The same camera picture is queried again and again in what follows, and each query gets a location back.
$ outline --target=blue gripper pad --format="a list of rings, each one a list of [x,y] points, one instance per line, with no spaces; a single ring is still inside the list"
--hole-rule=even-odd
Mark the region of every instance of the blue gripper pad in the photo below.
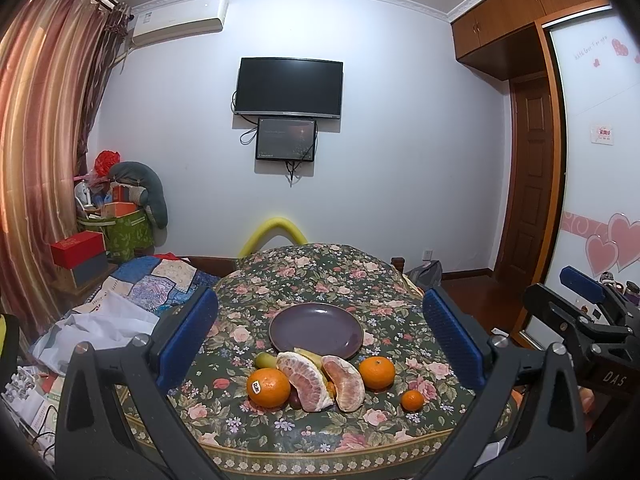
[[[482,354],[447,303],[433,288],[424,293],[422,314],[460,384],[476,392],[482,390],[486,384]]]
[[[582,296],[589,303],[602,303],[605,300],[602,285],[573,267],[562,269],[560,283]]]
[[[217,315],[218,297],[207,288],[158,356],[156,386],[162,393],[182,384]]]

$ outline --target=plate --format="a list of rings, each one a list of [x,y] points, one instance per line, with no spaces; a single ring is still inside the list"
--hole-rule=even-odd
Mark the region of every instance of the plate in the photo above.
[[[358,320],[343,308],[301,303],[273,318],[269,338],[279,352],[303,348],[318,355],[349,359],[362,346],[364,332]]]

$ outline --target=green basket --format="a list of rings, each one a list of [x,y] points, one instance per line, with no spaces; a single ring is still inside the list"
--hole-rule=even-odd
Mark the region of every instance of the green basket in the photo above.
[[[109,258],[117,263],[128,262],[134,249],[146,249],[154,243],[151,224],[142,209],[119,218],[78,218],[78,228],[102,233]]]

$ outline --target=black tv screen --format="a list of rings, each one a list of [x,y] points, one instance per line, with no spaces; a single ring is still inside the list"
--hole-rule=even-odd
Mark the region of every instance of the black tv screen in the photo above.
[[[316,121],[261,117],[258,119],[255,158],[258,160],[304,160],[316,154]]]
[[[340,118],[342,63],[243,57],[236,114]]]

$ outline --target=wooden floor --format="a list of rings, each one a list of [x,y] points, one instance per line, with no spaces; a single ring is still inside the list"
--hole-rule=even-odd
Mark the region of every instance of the wooden floor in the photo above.
[[[445,280],[442,286],[487,332],[494,327],[511,332],[522,308],[519,296],[490,276]]]

